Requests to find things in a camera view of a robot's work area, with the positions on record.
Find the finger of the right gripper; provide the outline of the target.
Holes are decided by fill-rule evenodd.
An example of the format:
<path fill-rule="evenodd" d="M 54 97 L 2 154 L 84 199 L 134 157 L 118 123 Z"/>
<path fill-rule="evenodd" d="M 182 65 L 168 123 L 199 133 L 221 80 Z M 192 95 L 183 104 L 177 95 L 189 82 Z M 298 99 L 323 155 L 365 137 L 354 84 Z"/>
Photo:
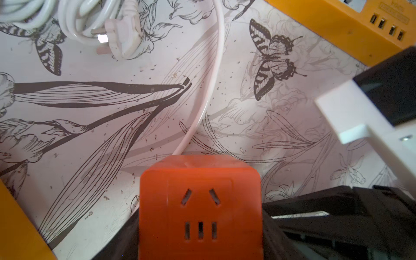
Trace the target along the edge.
<path fill-rule="evenodd" d="M 285 235 L 328 258 L 388 260 L 390 251 L 355 190 L 339 186 L 263 203 Z"/>

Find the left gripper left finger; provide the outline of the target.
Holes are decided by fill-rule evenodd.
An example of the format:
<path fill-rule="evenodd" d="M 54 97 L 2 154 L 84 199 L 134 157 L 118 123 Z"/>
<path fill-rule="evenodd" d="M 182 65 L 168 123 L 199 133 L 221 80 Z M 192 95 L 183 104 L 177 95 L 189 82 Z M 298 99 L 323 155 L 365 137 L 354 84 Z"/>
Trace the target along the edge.
<path fill-rule="evenodd" d="M 136 210 L 92 260 L 138 260 L 139 239 L 139 210 Z"/>

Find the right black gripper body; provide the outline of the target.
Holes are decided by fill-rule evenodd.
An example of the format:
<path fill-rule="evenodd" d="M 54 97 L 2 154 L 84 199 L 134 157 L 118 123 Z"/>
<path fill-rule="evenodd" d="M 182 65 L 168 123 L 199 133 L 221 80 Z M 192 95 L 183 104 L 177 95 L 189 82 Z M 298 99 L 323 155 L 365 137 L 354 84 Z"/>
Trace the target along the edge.
<path fill-rule="evenodd" d="M 389 260 L 416 258 L 416 201 L 395 187 L 354 187 L 377 227 Z"/>

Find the yellow power strip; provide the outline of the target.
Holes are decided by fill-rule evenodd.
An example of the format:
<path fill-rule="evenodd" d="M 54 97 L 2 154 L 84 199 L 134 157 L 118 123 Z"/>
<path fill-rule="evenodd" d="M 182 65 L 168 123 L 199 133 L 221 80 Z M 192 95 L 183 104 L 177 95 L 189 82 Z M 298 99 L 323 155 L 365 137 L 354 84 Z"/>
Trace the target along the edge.
<path fill-rule="evenodd" d="M 268 3 L 366 66 L 416 43 L 416 4 L 409 1 Z"/>
<path fill-rule="evenodd" d="M 1 184 L 1 259 L 56 259 L 4 184 Z"/>

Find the orange cube socket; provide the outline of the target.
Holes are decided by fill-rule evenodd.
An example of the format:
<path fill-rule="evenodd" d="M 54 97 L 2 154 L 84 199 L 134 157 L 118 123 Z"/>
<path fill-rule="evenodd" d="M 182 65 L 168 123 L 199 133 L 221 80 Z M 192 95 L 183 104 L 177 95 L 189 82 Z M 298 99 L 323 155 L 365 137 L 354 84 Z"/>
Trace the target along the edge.
<path fill-rule="evenodd" d="M 169 156 L 140 177 L 141 260 L 261 260 L 261 178 L 227 155 Z"/>

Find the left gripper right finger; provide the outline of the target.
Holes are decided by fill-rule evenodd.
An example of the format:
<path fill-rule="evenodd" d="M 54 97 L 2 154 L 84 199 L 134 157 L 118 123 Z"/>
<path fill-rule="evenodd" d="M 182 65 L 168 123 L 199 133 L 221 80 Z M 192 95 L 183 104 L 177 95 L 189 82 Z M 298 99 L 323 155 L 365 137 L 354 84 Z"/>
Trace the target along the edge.
<path fill-rule="evenodd" d="M 306 260 L 292 241 L 265 211 L 263 221 L 263 254 L 265 260 Z"/>

